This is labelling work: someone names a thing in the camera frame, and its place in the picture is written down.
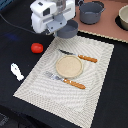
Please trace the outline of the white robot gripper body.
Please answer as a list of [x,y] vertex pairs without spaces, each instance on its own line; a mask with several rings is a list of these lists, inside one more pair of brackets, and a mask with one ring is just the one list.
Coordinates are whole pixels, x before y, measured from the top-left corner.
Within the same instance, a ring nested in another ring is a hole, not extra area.
[[35,0],[31,5],[32,27],[36,33],[55,33],[75,16],[74,0]]

